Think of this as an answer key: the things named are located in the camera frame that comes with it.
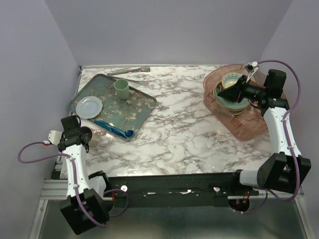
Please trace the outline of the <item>yellow blue patterned bowl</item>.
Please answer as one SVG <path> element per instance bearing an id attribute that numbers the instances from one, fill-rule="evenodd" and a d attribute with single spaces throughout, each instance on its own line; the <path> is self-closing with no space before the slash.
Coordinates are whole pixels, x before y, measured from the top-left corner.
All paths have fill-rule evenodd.
<path id="1" fill-rule="evenodd" d="M 222 88 L 227 89 L 233 86 L 237 83 L 238 79 L 240 79 L 241 76 L 241 74 L 234 72 L 226 74 L 221 80 Z"/>

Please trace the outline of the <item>green and cream plate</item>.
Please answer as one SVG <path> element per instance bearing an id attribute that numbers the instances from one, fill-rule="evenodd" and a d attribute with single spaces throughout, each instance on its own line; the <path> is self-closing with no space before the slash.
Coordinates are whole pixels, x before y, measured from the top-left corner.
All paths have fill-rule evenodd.
<path id="1" fill-rule="evenodd" d="M 238 108 L 243 108 L 243 107 L 248 107 L 249 102 L 247 99 L 243 99 L 240 103 L 233 103 L 230 102 L 226 99 L 223 99 L 222 97 L 219 97 L 215 91 L 214 88 L 214 92 L 213 92 L 214 96 L 216 97 L 216 99 L 226 108 L 229 109 L 238 109 Z"/>

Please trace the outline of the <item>yellow and cream plate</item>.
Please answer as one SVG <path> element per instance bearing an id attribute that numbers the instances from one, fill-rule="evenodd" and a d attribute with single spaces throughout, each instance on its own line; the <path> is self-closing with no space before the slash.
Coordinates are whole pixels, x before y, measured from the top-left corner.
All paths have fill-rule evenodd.
<path id="1" fill-rule="evenodd" d="M 247 109 L 247 107 L 243 107 L 243 108 L 238 108 L 238 109 L 229 109 L 227 108 L 232 114 L 236 114 L 238 112 L 244 111 L 245 109 Z"/>

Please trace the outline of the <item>cream divided bowl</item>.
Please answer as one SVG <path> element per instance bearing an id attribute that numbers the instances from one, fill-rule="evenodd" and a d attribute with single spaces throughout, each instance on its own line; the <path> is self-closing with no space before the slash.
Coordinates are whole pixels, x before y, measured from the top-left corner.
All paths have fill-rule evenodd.
<path id="1" fill-rule="evenodd" d="M 240 115 L 240 114 L 242 114 L 243 112 L 245 112 L 245 110 L 236 111 L 236 112 L 230 111 L 230 113 L 231 113 L 232 115 L 234 115 L 234 116 Z"/>

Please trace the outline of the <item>patterned ceramic bowl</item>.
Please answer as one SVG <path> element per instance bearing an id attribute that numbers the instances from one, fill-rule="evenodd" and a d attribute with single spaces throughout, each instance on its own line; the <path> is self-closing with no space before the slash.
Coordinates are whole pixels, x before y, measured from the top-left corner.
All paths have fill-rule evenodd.
<path id="1" fill-rule="evenodd" d="M 219 82 L 216 87 L 215 87 L 215 91 L 216 93 L 218 94 L 219 92 L 223 91 L 224 88 L 223 88 L 223 85 L 222 85 L 222 82 Z"/>

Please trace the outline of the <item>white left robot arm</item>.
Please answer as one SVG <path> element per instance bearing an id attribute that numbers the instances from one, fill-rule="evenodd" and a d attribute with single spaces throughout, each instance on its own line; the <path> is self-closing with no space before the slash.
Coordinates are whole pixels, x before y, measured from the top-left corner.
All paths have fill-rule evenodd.
<path id="1" fill-rule="evenodd" d="M 82 127 L 77 116 L 65 117 L 61 123 L 63 132 L 57 148 L 65 156 L 68 188 L 59 208 L 73 232 L 80 235 L 94 227 L 104 227 L 110 219 L 103 197 L 110 193 L 111 185 L 104 172 L 88 175 L 85 169 L 92 139 L 90 129 Z"/>

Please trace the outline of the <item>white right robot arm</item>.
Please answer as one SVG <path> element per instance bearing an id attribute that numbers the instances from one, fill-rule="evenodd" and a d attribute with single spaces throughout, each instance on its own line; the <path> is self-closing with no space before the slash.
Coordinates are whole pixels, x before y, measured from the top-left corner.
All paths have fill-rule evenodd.
<path id="1" fill-rule="evenodd" d="M 256 102 L 266 122 L 272 155 L 257 170 L 242 170 L 231 180 L 230 191 L 241 195 L 248 186 L 295 194 L 311 168 L 309 159 L 302 157 L 290 125 L 290 106 L 282 98 L 286 73 L 270 69 L 262 87 L 252 85 L 242 75 L 225 83 L 217 95 L 233 103 L 244 99 Z"/>

